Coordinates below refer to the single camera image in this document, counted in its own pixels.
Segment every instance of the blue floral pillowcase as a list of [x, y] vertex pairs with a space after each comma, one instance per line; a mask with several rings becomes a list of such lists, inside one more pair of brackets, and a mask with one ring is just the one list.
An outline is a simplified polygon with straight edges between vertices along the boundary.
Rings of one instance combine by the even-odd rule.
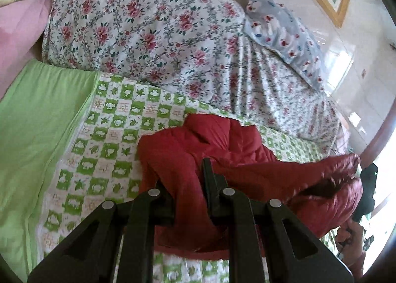
[[276, 52], [314, 90], [323, 91], [329, 73], [312, 32], [273, 0], [248, 0], [245, 33]]

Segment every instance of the tiled floor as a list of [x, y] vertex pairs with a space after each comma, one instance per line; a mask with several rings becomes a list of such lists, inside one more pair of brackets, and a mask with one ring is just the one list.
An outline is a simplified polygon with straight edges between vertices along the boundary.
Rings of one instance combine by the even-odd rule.
[[[237, 1], [246, 4], [246, 0]], [[283, 1], [324, 43], [327, 62], [333, 66], [330, 91], [342, 80], [332, 96], [346, 117], [356, 112], [361, 119], [356, 128], [350, 125], [350, 144], [361, 153], [395, 99], [396, 51], [389, 46], [389, 39], [396, 41], [395, 25], [381, 0], [351, 0], [341, 29], [333, 26], [314, 0]]]

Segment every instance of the person's arm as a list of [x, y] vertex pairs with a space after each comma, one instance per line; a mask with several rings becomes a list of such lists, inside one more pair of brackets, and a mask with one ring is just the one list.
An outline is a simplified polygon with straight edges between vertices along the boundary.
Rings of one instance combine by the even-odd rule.
[[[351, 219], [341, 225], [335, 237], [338, 251], [343, 254], [342, 262], [356, 280], [363, 276], [363, 264], [366, 258], [366, 252], [363, 251], [363, 237], [363, 227]], [[346, 243], [344, 247], [339, 244], [342, 242]]]

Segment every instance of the hand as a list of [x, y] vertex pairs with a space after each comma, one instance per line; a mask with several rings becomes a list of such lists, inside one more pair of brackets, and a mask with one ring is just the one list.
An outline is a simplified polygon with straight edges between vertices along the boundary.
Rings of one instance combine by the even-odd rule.
[[337, 231], [335, 242], [339, 252], [344, 255], [343, 263], [346, 266], [353, 265], [363, 253], [364, 228], [359, 223], [348, 219]]

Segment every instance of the green sheet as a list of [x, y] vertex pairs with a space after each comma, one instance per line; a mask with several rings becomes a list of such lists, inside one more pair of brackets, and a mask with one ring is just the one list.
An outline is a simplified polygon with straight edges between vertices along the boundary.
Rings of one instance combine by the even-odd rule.
[[31, 60], [0, 102], [0, 253], [23, 281], [36, 264], [43, 194], [98, 77]]

